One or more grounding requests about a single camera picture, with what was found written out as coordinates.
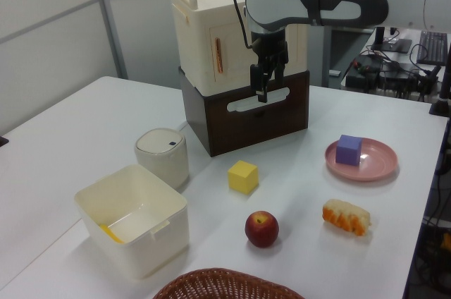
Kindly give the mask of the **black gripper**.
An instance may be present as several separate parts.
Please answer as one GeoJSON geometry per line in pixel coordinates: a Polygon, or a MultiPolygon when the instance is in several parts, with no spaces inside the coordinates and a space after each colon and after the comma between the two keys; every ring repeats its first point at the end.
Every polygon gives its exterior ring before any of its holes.
{"type": "Polygon", "coordinates": [[[250,87],[259,102],[267,103],[267,77],[262,67],[273,67],[275,82],[283,85],[285,65],[289,61],[285,30],[269,33],[251,32],[252,51],[258,64],[250,66],[250,87]]]}

